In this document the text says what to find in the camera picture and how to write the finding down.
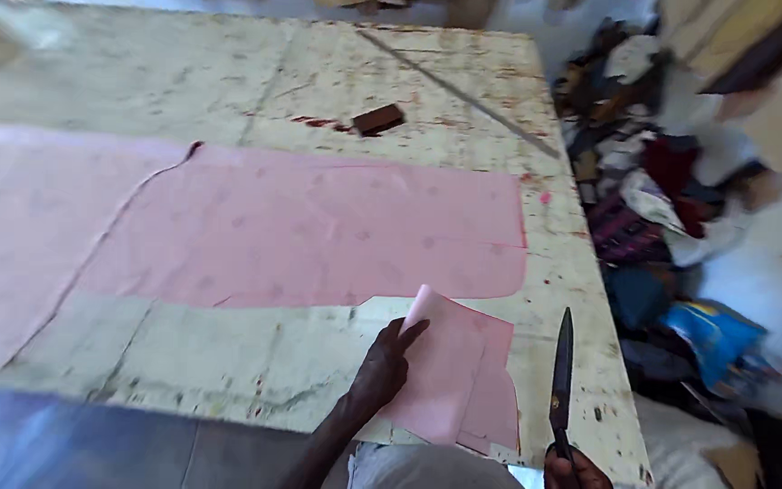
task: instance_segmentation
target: red fabric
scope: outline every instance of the red fabric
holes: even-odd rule
[[[684,231],[695,239],[705,237],[702,217],[698,206],[681,196],[692,174],[692,164],[699,157],[699,148],[672,151],[667,138],[660,138],[646,144],[641,153],[642,167],[659,188],[672,201]]]

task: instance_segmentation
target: hand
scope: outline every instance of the hand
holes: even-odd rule
[[[570,447],[572,458],[575,459],[575,469],[581,489],[612,489],[611,480],[584,453]],[[545,489],[567,489],[567,482],[572,476],[572,464],[569,460],[557,456],[553,448],[545,456]]]
[[[402,326],[403,317],[400,317],[379,331],[348,389],[354,411],[351,415],[364,419],[365,423],[391,402],[406,383],[409,363],[403,353],[430,326],[430,321],[419,321],[400,334]]]

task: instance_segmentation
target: floor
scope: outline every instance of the floor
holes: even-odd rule
[[[272,487],[305,439],[0,391],[0,489]],[[337,462],[325,489],[346,486],[347,459]]]

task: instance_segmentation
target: brown chalk block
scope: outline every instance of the brown chalk block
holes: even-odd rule
[[[404,122],[406,122],[406,119],[403,117],[403,112],[397,107],[397,104],[386,105],[352,119],[352,125],[362,138],[375,136]]]

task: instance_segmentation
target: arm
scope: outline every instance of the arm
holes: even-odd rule
[[[409,365],[403,353],[429,325],[428,320],[420,321],[400,334],[401,317],[379,331],[348,393],[310,435],[298,461],[277,485],[279,489],[321,487],[348,442],[406,383]]]

